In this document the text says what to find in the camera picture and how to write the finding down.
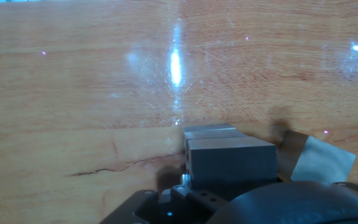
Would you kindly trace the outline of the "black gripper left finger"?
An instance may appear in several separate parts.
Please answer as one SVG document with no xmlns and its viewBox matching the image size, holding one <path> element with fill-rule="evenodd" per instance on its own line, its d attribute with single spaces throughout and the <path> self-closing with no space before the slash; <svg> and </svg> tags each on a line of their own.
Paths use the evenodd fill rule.
<svg viewBox="0 0 358 224">
<path fill-rule="evenodd" d="M 205 190 L 193 190 L 188 174 L 181 184 L 164 190 L 140 190 L 110 213 L 101 224 L 206 223 L 227 201 Z"/>
</svg>

